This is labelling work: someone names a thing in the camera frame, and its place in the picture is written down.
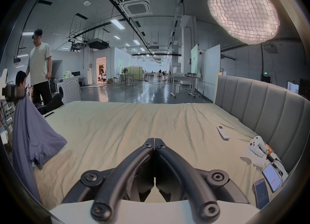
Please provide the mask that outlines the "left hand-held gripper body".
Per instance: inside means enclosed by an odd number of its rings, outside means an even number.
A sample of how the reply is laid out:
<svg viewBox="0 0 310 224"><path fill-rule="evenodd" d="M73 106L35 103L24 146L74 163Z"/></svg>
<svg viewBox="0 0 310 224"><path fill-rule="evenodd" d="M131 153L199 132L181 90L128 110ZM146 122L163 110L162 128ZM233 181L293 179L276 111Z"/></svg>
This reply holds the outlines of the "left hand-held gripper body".
<svg viewBox="0 0 310 224"><path fill-rule="evenodd" d="M4 101L8 96L8 86L6 85L7 69L4 69L0 78L0 101Z"/></svg>

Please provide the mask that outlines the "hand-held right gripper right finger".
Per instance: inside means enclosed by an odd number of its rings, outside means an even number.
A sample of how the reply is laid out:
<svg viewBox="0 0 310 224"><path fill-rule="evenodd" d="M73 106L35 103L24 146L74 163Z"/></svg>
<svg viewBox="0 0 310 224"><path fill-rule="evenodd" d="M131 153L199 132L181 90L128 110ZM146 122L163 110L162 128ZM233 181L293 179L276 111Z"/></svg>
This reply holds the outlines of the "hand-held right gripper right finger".
<svg viewBox="0 0 310 224"><path fill-rule="evenodd" d="M156 187L166 202L187 200L195 222L215 222L226 212L218 201L250 205L227 172L192 167L181 155L155 138Z"/></svg>

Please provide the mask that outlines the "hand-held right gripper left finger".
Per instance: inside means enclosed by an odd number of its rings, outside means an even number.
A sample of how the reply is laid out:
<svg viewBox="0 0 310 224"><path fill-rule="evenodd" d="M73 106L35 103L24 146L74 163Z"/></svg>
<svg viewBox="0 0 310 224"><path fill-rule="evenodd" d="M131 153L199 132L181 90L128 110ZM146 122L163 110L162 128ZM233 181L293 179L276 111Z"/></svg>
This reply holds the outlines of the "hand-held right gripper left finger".
<svg viewBox="0 0 310 224"><path fill-rule="evenodd" d="M154 187L154 144L155 138L147 139L115 168L83 172L62 204L94 200L91 218L97 222L114 222L121 200L144 202Z"/></svg>

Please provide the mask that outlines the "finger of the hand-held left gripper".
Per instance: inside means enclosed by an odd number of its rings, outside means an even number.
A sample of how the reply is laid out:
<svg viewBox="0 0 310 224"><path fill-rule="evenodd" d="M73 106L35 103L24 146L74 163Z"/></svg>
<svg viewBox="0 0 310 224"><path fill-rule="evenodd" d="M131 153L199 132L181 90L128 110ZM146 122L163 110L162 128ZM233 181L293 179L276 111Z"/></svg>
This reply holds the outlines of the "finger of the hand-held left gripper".
<svg viewBox="0 0 310 224"><path fill-rule="evenodd" d="M24 87L7 84L4 88L4 98L6 101L18 101L24 98L26 90Z"/></svg>

